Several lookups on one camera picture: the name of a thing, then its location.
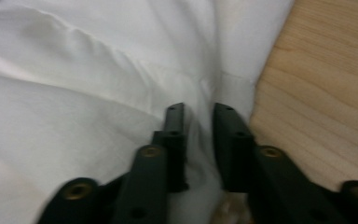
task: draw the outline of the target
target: black bracket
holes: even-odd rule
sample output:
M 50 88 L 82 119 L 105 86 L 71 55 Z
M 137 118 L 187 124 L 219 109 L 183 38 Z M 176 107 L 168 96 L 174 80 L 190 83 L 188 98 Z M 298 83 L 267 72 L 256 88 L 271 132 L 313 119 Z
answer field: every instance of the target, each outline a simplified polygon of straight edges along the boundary
M 188 189 L 185 176 L 185 105 L 167 109 L 162 131 L 136 151 L 131 170 L 99 186 L 90 178 L 63 185 L 38 224 L 164 224 L 169 192 Z
M 260 147 L 230 106 L 216 104 L 213 140 L 223 188 L 248 193 L 257 224 L 358 224 L 358 181 L 340 192 L 311 183 L 276 147 Z

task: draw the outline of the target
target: wood grain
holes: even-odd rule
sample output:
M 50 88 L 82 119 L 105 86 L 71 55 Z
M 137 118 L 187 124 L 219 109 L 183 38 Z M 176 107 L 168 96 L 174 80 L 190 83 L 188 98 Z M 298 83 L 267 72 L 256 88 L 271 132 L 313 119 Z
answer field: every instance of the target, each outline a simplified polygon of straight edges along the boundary
M 358 179 L 358 0 L 297 0 L 257 86 L 251 128 L 308 177 Z

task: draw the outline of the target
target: white fabric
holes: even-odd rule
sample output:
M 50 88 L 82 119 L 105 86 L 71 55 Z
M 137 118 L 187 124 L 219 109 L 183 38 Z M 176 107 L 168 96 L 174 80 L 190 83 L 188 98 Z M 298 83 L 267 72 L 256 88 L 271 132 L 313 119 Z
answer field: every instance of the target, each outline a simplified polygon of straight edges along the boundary
M 213 103 L 249 118 L 292 3 L 0 0 L 0 223 L 35 222 L 72 178 L 126 172 L 180 102 L 191 189 L 170 196 L 170 223 L 208 223 Z

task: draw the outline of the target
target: wooden surface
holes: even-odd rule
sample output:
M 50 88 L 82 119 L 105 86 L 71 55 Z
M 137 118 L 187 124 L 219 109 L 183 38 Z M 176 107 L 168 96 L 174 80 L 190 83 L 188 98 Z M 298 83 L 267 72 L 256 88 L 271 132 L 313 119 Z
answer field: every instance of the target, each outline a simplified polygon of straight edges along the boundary
M 358 0 L 296 0 L 258 83 L 251 128 L 316 183 L 358 179 Z

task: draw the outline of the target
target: light wood table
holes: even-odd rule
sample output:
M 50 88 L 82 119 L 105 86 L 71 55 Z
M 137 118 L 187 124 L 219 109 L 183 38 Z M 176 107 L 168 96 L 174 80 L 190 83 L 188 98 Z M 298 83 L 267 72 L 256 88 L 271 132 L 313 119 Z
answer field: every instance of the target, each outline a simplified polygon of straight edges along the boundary
M 251 128 L 329 189 L 358 179 L 358 0 L 297 0 L 258 83 Z

